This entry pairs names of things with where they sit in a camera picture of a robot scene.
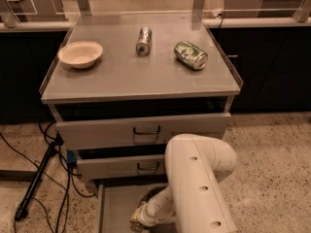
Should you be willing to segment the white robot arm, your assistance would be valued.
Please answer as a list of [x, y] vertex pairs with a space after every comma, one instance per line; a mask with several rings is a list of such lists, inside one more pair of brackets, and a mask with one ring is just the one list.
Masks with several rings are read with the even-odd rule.
[[134, 233], [170, 223], [176, 225], [177, 233], [237, 233], [219, 187], [236, 167], [231, 145], [180, 134], [168, 142], [164, 161], [168, 186], [141, 200], [130, 219]]

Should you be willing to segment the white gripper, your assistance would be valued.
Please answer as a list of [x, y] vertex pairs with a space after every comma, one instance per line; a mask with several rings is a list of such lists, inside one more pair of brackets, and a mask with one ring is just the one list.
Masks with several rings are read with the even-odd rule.
[[159, 205], [156, 202], [147, 203], [134, 210], [131, 217], [131, 224], [143, 224], [147, 227], [153, 227], [158, 224], [159, 219], [156, 215], [159, 211]]

